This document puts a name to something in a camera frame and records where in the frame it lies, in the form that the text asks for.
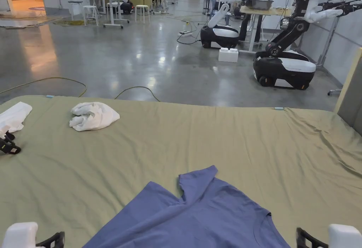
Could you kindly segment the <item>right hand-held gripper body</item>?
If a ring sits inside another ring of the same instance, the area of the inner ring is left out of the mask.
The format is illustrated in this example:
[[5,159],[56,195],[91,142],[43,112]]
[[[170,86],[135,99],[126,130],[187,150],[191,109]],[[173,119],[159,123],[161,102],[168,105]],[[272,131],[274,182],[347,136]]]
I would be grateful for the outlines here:
[[329,248],[361,248],[362,234],[349,225],[330,224],[328,227]]

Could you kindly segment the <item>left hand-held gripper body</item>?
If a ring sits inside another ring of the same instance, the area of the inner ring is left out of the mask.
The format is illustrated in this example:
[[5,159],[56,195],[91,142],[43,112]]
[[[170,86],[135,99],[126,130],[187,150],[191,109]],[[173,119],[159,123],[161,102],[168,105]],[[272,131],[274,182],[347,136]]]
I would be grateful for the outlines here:
[[5,248],[35,248],[38,224],[23,222],[12,224],[5,232]]

